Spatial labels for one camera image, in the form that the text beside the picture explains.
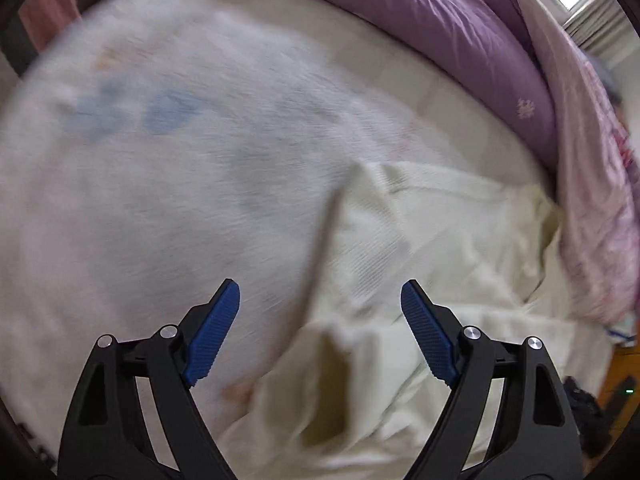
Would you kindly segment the white knit cardigan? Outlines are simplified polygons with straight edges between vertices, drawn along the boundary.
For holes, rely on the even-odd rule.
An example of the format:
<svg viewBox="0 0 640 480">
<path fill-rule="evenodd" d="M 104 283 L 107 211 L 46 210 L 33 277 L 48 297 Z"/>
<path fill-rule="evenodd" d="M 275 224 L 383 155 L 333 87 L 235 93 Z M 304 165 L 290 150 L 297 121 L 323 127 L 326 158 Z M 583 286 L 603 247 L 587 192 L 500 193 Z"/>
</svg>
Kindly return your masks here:
<svg viewBox="0 0 640 480">
<path fill-rule="evenodd" d="M 462 375 L 466 330 L 537 337 L 598 390 L 613 346 L 579 321 L 559 208 L 538 184 L 414 162 L 355 168 L 303 326 L 219 445 L 240 479 L 399 479 Z"/>
</svg>

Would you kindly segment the wooden headboard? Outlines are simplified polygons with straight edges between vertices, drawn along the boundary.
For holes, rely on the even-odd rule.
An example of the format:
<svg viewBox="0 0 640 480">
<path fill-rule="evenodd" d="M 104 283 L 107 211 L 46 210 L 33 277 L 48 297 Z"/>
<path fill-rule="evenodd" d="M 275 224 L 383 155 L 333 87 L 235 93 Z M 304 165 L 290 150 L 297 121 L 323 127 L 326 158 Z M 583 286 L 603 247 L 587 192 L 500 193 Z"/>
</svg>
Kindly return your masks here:
<svg viewBox="0 0 640 480">
<path fill-rule="evenodd" d="M 639 346 L 616 347 L 598 402 L 604 410 L 614 401 L 617 412 L 610 435 L 616 440 L 639 406 Z"/>
</svg>

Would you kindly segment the light blue pillow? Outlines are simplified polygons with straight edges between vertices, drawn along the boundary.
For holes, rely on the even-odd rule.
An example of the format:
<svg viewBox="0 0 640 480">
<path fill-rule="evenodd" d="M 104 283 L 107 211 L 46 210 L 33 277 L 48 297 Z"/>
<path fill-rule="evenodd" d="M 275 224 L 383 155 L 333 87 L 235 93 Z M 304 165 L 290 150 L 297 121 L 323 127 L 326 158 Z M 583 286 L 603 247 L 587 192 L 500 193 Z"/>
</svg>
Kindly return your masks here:
<svg viewBox="0 0 640 480">
<path fill-rule="evenodd" d="M 603 319 L 608 339 L 614 346 L 631 348 L 638 341 L 638 312 L 628 310 L 619 316 L 609 315 Z"/>
</svg>

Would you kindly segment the white fluffy bed blanket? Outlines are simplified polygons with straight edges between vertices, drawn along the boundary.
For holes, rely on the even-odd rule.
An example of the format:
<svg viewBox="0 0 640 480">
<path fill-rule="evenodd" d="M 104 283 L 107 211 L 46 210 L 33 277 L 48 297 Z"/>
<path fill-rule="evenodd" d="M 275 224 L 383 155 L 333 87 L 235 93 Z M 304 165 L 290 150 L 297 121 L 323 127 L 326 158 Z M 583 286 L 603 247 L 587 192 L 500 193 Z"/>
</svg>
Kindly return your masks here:
<svg viewBox="0 0 640 480">
<path fill-rule="evenodd" d="M 273 366 L 360 162 L 544 182 L 518 137 L 411 49 L 322 0 L 104 0 L 1 114 L 1 389 L 51 451 L 103 334 L 145 338 L 226 278 L 242 306 L 194 389 Z"/>
</svg>

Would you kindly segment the right grey curtain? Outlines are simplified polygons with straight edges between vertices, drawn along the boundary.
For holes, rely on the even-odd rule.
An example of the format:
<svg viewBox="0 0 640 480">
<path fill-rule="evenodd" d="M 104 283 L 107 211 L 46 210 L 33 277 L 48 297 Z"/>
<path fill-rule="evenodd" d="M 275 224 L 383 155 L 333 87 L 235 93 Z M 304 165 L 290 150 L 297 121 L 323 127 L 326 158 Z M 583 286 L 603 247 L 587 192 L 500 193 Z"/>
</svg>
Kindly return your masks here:
<svg viewBox="0 0 640 480">
<path fill-rule="evenodd" d="M 617 0 L 587 0 L 563 28 L 578 47 L 592 55 L 603 54 L 634 30 Z"/>
</svg>

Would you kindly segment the purple floral quilt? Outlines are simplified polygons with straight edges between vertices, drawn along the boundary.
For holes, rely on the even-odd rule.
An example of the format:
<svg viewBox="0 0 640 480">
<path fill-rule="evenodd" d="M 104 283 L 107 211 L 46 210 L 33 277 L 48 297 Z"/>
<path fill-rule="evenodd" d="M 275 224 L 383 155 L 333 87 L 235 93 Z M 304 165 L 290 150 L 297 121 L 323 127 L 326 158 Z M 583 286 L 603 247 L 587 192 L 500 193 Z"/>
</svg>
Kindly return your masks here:
<svg viewBox="0 0 640 480">
<path fill-rule="evenodd" d="M 326 0 L 404 42 L 501 119 L 556 185 L 577 315 L 639 303 L 639 167 L 592 63 L 539 0 Z"/>
</svg>

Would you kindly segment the pink grey towel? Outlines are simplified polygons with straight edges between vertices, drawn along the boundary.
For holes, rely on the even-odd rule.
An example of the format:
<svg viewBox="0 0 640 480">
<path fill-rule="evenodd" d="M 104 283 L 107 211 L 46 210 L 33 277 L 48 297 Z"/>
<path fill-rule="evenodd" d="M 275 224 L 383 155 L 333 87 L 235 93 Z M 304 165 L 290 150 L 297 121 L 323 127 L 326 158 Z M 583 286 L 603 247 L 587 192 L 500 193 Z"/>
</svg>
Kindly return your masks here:
<svg viewBox="0 0 640 480">
<path fill-rule="evenodd" d="M 76 0 L 1 0 L 1 54 L 21 77 L 79 17 Z"/>
</svg>

